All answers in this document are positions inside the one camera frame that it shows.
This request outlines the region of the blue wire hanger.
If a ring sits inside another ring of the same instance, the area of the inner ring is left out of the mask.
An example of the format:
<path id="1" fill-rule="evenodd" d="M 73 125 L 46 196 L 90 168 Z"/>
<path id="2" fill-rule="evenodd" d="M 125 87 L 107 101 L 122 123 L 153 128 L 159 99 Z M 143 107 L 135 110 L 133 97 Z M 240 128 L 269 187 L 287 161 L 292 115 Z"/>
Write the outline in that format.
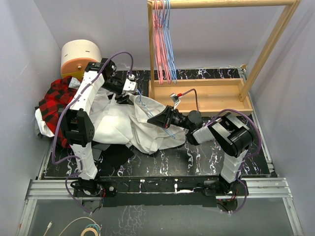
<path id="1" fill-rule="evenodd" d="M 149 111 L 149 109 L 147 108 L 146 104 L 143 103 L 143 101 L 142 101 L 142 94 L 141 94 L 139 89 L 137 89 L 137 95 L 139 96 L 139 100 L 135 99 L 135 101 L 139 102 L 139 104 L 145 109 L 145 113 L 146 113 L 147 117 L 152 118 L 153 114 L 151 113 L 151 111 Z M 168 136 L 170 136 L 172 139 L 175 139 L 175 136 L 171 132 L 169 132 L 167 129 L 162 128 L 162 130 L 166 134 L 168 134 Z"/>

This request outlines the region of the white shirt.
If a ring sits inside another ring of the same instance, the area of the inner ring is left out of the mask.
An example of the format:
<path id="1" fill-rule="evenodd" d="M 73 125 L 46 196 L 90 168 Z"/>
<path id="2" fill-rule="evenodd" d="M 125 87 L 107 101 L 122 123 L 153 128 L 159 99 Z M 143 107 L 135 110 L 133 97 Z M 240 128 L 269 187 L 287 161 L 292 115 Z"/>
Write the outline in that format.
<path id="1" fill-rule="evenodd" d="M 95 126 L 93 141 L 134 146 L 146 154 L 175 148 L 185 143 L 185 132 L 182 128 L 171 126 L 167 129 L 175 136 L 175 139 L 172 139 L 162 128 L 147 123 L 149 117 L 145 109 L 135 101 L 139 100 L 138 95 L 130 96 L 134 105 L 118 104 L 110 95 L 109 91 L 101 88 L 92 103 L 90 119 Z M 142 101 L 153 116 L 165 109 L 164 105 L 148 97 L 142 96 Z"/>

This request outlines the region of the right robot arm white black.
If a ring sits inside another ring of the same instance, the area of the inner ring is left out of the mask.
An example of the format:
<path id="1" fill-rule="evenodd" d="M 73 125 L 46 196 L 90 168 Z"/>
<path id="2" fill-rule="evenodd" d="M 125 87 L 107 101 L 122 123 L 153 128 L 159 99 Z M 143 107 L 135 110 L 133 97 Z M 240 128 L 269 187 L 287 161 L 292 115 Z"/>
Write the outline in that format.
<path id="1" fill-rule="evenodd" d="M 244 185 L 241 181 L 241 168 L 250 145 L 258 140 L 255 151 L 261 150 L 261 135 L 253 121 L 245 114 L 233 110 L 220 111 L 211 121 L 204 123 L 202 115 L 197 110 L 183 115 L 177 109 L 167 106 L 161 113 L 149 118 L 149 124 L 167 129 L 171 125 L 187 129 L 186 139 L 192 145 L 216 140 L 224 151 L 223 168 L 218 180 L 205 184 L 213 194 L 236 194 L 237 185 Z"/>

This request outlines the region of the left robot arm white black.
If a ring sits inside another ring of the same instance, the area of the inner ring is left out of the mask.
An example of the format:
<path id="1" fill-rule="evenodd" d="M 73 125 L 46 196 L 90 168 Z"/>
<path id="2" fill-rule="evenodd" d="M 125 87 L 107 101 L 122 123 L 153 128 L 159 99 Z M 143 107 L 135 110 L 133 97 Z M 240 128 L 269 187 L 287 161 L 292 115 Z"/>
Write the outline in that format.
<path id="1" fill-rule="evenodd" d="M 94 179 L 97 174 L 92 151 L 95 126 L 89 117 L 100 88 L 116 94 L 119 104 L 132 105 L 128 94 L 136 92 L 137 83 L 132 72 L 126 79 L 116 77 L 116 65 L 109 59 L 91 61 L 85 68 L 81 85 L 67 106 L 67 111 L 60 114 L 61 132 L 76 156 L 80 169 L 78 177 L 88 180 L 84 189 L 91 196 L 97 196 L 102 189 L 101 183 Z"/>

